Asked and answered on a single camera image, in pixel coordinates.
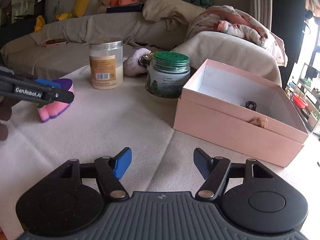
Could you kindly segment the lilac fluffy scrunchie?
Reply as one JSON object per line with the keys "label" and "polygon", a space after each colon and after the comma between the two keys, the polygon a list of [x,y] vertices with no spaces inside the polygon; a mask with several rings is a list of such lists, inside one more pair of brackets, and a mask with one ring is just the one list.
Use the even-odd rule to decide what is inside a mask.
{"label": "lilac fluffy scrunchie", "polygon": [[152,60],[152,52],[146,48],[137,49],[132,56],[123,63],[123,73],[127,77],[134,77],[148,72],[148,65]]}

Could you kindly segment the beige sofa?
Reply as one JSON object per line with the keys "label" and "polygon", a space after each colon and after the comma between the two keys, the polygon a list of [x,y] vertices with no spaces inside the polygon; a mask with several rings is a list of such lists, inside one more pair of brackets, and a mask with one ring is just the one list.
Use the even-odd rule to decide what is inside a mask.
{"label": "beige sofa", "polygon": [[51,23],[12,40],[1,48],[1,59],[12,70],[53,80],[89,64],[90,41],[131,36],[154,49],[187,55],[193,68],[211,59],[281,85],[275,58],[252,42],[213,31],[188,40],[186,34],[186,26],[168,30],[165,20],[146,21],[140,12],[99,14]]}

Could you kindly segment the clear jar with tan lid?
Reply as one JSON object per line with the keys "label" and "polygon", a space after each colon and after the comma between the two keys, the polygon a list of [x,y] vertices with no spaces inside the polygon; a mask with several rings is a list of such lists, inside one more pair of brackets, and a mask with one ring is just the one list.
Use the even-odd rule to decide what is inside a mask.
{"label": "clear jar with tan lid", "polygon": [[95,89],[108,90],[123,83],[123,40],[108,37],[89,42],[91,82]]}

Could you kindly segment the pink cardboard box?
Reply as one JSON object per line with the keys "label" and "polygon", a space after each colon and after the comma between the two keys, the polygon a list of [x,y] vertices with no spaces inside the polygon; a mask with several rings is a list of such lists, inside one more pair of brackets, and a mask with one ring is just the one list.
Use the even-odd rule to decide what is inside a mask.
{"label": "pink cardboard box", "polygon": [[204,61],[184,85],[174,129],[281,167],[308,138],[279,85],[213,60]]}

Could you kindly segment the yellow plush toy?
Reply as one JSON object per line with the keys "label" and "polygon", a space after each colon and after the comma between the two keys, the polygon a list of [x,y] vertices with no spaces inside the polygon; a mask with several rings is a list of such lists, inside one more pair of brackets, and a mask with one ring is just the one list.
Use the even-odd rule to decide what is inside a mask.
{"label": "yellow plush toy", "polygon": [[91,0],[76,0],[71,12],[62,13],[55,16],[57,21],[63,21],[69,18],[79,18],[84,15]]}

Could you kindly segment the green lid glass jar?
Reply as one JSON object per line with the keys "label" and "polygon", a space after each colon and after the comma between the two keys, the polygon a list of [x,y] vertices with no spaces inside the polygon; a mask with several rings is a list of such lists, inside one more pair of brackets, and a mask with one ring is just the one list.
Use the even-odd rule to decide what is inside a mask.
{"label": "green lid glass jar", "polygon": [[179,98],[190,78],[189,57],[171,51],[153,54],[148,66],[146,90],[161,98]]}

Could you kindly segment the cream pillow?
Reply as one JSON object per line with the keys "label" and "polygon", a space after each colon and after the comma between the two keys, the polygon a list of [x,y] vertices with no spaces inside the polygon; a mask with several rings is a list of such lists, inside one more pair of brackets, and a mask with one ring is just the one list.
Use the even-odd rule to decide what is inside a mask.
{"label": "cream pillow", "polygon": [[189,25],[206,9],[183,0],[147,0],[142,11],[146,21],[165,20],[168,30],[181,25]]}

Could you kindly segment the pink floral blanket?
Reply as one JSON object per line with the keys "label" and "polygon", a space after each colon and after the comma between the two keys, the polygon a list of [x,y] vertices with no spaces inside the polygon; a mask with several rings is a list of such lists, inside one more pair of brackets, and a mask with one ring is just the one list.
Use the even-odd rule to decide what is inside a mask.
{"label": "pink floral blanket", "polygon": [[186,40],[202,31],[215,31],[252,42],[267,50],[279,66],[287,66],[284,41],[251,15],[231,6],[211,6],[189,24]]}

